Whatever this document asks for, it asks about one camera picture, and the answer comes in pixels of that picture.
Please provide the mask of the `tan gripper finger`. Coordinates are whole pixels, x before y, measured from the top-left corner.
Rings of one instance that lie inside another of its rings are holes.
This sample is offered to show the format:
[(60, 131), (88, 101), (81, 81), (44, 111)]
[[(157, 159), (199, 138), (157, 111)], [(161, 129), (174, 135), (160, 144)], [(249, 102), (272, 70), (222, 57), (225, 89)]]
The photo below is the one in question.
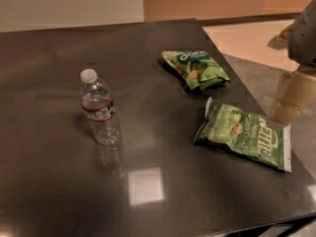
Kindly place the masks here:
[(278, 83), (272, 120), (290, 124), (316, 98), (316, 68), (300, 65)]

